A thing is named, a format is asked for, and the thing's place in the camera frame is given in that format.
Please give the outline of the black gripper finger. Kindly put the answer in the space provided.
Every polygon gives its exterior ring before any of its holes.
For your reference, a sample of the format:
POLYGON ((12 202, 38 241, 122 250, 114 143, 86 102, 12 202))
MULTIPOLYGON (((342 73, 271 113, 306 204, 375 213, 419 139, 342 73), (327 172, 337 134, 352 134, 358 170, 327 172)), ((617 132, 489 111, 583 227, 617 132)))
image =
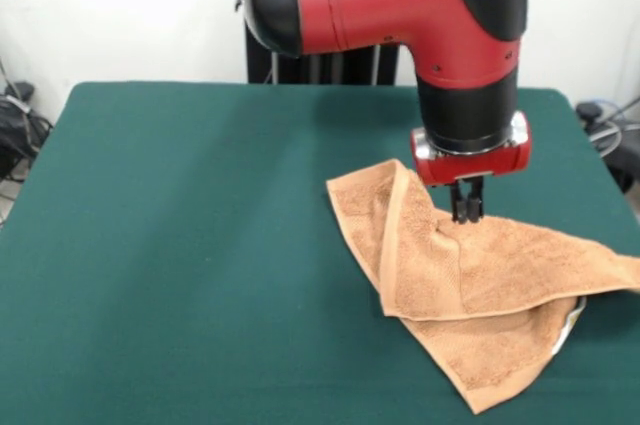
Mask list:
POLYGON ((467 217, 470 222, 479 222, 484 217, 484 177, 472 177, 468 183, 470 191, 467 196, 467 217))
POLYGON ((466 223, 467 199, 462 194, 460 182, 456 181, 449 185, 452 220, 456 223, 466 223))

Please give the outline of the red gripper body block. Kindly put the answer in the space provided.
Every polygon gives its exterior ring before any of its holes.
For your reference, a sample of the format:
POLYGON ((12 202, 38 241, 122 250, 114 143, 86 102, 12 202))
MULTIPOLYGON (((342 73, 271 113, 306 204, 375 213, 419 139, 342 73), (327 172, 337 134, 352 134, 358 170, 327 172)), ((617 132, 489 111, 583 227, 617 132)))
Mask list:
POLYGON ((479 154, 451 154, 438 150, 424 128, 410 134, 416 173, 426 186, 450 185, 478 176, 501 176, 524 170, 532 151, 532 132, 526 115, 516 112, 504 144, 479 154))

